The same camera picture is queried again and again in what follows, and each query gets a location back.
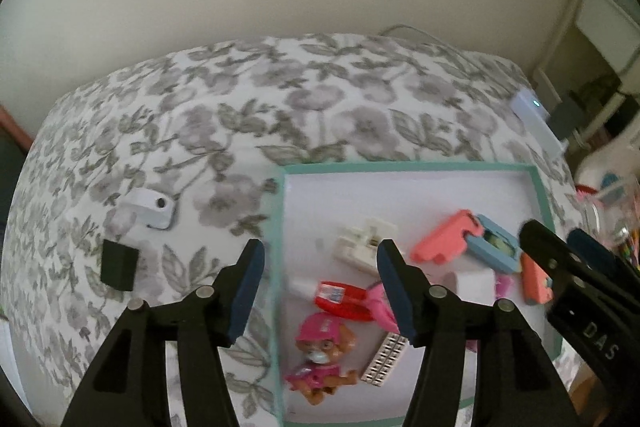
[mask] dark green block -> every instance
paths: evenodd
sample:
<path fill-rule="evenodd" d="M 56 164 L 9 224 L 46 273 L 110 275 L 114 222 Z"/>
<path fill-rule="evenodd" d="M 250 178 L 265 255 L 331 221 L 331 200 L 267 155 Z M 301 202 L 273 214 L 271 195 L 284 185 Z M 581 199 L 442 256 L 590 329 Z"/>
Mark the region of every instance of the dark green block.
<path fill-rule="evenodd" d="M 116 290 L 132 291 L 139 254 L 136 248 L 105 239 L 102 243 L 100 280 Z"/>

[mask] floral tablecloth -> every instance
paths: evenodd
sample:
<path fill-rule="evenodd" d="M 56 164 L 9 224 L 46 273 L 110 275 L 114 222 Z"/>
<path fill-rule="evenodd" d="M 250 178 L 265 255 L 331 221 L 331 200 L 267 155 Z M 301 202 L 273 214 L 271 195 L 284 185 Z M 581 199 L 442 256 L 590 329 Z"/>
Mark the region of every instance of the floral tablecloth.
<path fill-rule="evenodd" d="M 509 108 L 525 85 L 502 58 L 349 34 L 222 42 L 116 71 L 58 100 L 39 131 L 9 217 L 0 303 L 70 400 L 130 298 L 176 301 L 264 235 L 278 166 L 294 163 L 533 163 L 564 237 L 579 220 L 574 185 Z M 171 229 L 148 229 L 118 204 L 135 187 L 175 198 Z M 130 293 L 100 282 L 104 238 L 140 250 Z M 277 425 L 272 323 L 265 281 L 245 334 L 222 354 L 245 427 Z M 575 352 L 564 346 L 556 365 L 569 382 Z M 458 424 L 469 422 L 461 410 Z"/>

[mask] tray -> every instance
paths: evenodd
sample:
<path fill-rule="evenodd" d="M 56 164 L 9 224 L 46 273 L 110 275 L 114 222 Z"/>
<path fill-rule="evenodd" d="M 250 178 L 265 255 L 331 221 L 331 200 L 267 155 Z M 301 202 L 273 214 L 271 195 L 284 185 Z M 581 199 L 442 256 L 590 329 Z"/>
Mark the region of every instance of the tray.
<path fill-rule="evenodd" d="M 376 280 L 332 257 L 334 242 L 343 227 L 360 227 L 367 217 L 398 225 L 393 239 L 401 251 L 410 251 L 444 217 L 469 208 L 517 235 L 527 219 L 538 219 L 554 229 L 545 188 L 538 170 L 524 164 L 486 162 L 372 162 L 365 164 L 293 165 L 282 170 L 280 222 L 273 238 L 273 272 L 278 306 L 276 373 L 286 374 L 302 361 L 294 346 L 299 324 L 318 311 L 310 302 L 290 295 L 286 280 L 302 277 L 334 280 L 366 287 Z M 450 271 L 473 271 L 484 265 L 468 254 L 443 266 L 419 264 L 430 282 L 440 282 Z M 561 338 L 548 325 L 541 305 L 526 305 L 522 285 L 508 297 L 540 334 L 552 359 L 560 354 Z M 358 346 L 346 355 L 343 370 L 362 370 L 376 352 L 385 332 L 374 323 L 348 327 Z M 409 347 L 383 387 L 360 382 L 343 387 L 311 406 L 282 380 L 276 387 L 276 413 L 287 427 L 360 426 L 393 427 L 402 424 L 422 361 L 424 348 Z M 473 402 L 476 355 L 467 351 L 460 407 Z"/>

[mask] barcode label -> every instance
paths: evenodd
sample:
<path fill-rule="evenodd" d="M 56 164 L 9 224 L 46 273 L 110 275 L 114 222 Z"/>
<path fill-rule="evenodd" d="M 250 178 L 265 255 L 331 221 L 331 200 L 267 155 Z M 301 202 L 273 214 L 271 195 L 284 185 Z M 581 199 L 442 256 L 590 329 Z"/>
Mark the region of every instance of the barcode label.
<path fill-rule="evenodd" d="M 344 288 L 331 286 L 330 284 L 321 284 L 318 288 L 318 297 L 334 304 L 340 304 L 344 297 Z"/>

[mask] orange plastic piece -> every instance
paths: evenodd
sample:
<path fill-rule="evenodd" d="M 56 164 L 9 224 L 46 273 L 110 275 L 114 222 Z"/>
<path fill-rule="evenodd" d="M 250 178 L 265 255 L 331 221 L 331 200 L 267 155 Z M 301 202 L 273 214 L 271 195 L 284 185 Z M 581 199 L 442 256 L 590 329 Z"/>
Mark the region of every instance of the orange plastic piece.
<path fill-rule="evenodd" d="M 554 297 L 549 276 L 524 252 L 520 256 L 520 262 L 522 263 L 522 287 L 527 302 L 548 303 Z"/>
<path fill-rule="evenodd" d="M 465 235 L 481 237 L 484 227 L 471 210 L 459 210 L 443 221 L 411 251 L 411 259 L 418 262 L 433 261 L 445 264 L 466 250 Z"/>

